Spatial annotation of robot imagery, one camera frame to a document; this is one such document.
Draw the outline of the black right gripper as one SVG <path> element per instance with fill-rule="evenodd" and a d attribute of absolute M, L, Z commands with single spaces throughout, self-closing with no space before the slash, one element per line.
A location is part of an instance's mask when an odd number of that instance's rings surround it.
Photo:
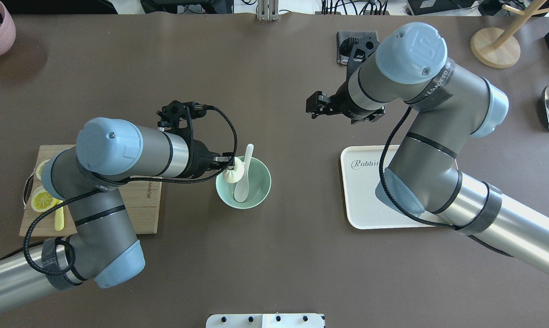
<path fill-rule="evenodd" d="M 385 106 L 381 106 L 375 110 L 366 110 L 358 106 L 349 95 L 349 80 L 351 77 L 355 77 L 356 70 L 360 68 L 363 62 L 350 62 L 347 65 L 346 81 L 339 87 L 334 95 L 327 96 L 325 92 L 314 92 L 306 100 L 305 112 L 311 114 L 312 119 L 321 115 L 331 116 L 343 114 L 350 119 L 351 124 L 362 121 L 373 122 L 382 118 L 385 114 Z"/>

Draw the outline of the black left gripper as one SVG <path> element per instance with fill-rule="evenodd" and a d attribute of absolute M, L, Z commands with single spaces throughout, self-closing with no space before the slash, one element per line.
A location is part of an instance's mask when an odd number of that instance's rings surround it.
<path fill-rule="evenodd" d="M 157 111 L 160 117 L 158 130 L 166 137 L 170 147 L 169 158 L 160 177 L 197 179 L 207 171 L 235 168 L 236 149 L 212 152 L 193 136 L 193 120 L 204 118 L 208 111 L 220 114 L 229 125 L 233 137 L 236 137 L 233 123 L 222 110 L 212 105 L 174 100 Z"/>

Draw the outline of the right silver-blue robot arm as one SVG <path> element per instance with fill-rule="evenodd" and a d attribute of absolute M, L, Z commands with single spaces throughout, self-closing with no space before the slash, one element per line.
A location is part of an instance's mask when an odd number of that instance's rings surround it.
<path fill-rule="evenodd" d="M 492 133 L 506 118 L 508 97 L 448 57 L 433 26 L 402 25 L 346 79 L 334 95 L 316 91 L 312 118 L 342 114 L 352 124 L 375 121 L 401 99 L 417 116 L 388 166 L 379 160 L 377 199 L 427 226 L 452 229 L 501 255 L 549 275 L 549 218 L 454 168 L 470 137 Z"/>

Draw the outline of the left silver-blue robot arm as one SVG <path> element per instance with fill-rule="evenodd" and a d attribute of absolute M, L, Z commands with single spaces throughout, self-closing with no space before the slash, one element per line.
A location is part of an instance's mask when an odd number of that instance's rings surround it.
<path fill-rule="evenodd" d="M 0 314 L 94 280 L 122 284 L 145 268 L 145 256 L 120 187 L 132 181 L 194 184 L 233 166 L 237 145 L 222 154 L 193 136 L 193 120 L 207 112 L 233 123 L 219 108 L 172 101 L 157 112 L 156 129 L 127 120 L 94 118 L 76 144 L 43 167 L 44 189 L 61 204 L 40 214 L 23 246 L 0 259 Z"/>

